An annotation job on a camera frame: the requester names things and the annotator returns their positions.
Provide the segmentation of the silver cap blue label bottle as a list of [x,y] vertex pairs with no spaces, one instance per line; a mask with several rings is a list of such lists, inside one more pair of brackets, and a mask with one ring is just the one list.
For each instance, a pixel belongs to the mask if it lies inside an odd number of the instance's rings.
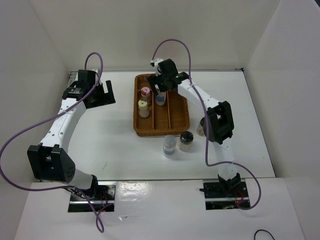
[[155,102],[158,106],[163,106],[166,103],[166,92],[157,91],[157,95],[155,96]]

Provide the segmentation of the pink cap spice bottle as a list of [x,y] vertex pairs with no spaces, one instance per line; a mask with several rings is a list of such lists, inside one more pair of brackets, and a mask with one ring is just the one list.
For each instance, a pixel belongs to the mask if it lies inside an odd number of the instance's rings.
[[147,102],[148,105],[151,104],[151,90],[149,87],[145,86],[141,88],[141,99]]

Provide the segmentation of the yellow cap spice bottle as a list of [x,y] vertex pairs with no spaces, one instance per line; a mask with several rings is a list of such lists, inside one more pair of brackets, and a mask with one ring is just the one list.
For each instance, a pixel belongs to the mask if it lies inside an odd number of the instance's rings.
[[142,99],[138,101],[138,115],[143,119],[146,119],[149,117],[150,110],[149,110],[147,101]]

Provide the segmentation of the black cap jar front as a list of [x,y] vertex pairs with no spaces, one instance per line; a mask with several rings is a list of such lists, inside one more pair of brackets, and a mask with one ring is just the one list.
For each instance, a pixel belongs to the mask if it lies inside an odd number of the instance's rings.
[[179,137],[179,149],[183,152],[188,152],[194,140],[194,135],[190,131],[183,132]]

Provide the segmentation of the black cap jar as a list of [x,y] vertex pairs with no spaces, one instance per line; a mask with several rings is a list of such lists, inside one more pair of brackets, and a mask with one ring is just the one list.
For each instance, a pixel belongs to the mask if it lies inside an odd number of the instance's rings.
[[179,149],[183,152],[188,152],[194,140],[194,135],[190,131],[183,132],[179,137]]
[[204,132],[204,126],[205,126],[205,118],[203,117],[200,121],[199,121],[199,124],[198,124],[198,127],[197,127],[197,134],[201,137],[204,137],[205,136],[205,132]]

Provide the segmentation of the grey cap blue label bottle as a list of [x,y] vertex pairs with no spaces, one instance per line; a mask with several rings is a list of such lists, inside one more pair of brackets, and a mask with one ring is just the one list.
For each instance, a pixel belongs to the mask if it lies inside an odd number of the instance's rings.
[[163,154],[166,158],[171,158],[176,152],[177,140],[174,135],[166,135],[163,140]]

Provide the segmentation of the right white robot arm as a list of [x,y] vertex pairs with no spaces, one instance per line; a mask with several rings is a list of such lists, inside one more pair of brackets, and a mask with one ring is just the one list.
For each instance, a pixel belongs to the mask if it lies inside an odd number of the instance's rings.
[[204,112],[203,132],[206,137],[206,147],[213,144],[218,166],[218,184],[220,193],[231,196],[241,182],[239,171],[234,162],[232,136],[234,120],[231,105],[227,101],[219,101],[191,80],[186,72],[178,72],[173,60],[157,58],[150,61],[154,74],[148,78],[148,83],[155,94],[174,90],[186,98],[198,109]]

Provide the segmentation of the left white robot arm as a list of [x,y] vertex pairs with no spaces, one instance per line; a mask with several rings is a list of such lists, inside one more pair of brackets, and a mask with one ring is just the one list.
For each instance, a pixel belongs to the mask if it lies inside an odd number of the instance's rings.
[[86,110],[114,104],[111,81],[107,89],[98,80],[99,69],[78,70],[75,81],[62,94],[59,117],[38,145],[30,145],[27,157],[37,180],[73,186],[74,194],[94,200],[102,188],[93,174],[76,168],[68,154],[70,140]]

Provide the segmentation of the brown wicker divided basket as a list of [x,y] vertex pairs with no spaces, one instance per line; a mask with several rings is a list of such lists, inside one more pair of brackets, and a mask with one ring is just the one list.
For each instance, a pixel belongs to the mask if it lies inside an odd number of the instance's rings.
[[139,74],[134,79],[133,129],[140,137],[180,135],[190,128],[188,101],[175,91],[166,92],[164,105],[156,103],[154,93],[150,93],[149,116],[139,116],[138,102],[143,99],[142,88],[149,87],[150,73]]

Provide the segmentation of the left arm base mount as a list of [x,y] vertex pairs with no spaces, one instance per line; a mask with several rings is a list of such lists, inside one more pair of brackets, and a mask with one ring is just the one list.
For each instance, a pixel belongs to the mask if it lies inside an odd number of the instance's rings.
[[[98,184],[99,192],[89,198],[90,203],[96,212],[114,212],[117,183],[115,181],[99,181]],[[80,193],[72,192],[70,194],[68,212],[87,213],[92,212],[92,209]]]

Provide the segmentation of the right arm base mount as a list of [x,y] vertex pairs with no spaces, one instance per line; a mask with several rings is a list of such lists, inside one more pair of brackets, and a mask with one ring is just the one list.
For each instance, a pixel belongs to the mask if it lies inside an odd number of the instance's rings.
[[247,185],[244,181],[241,181],[230,193],[223,193],[217,180],[204,181],[199,191],[204,194],[207,211],[238,209],[238,205],[245,209],[251,207]]

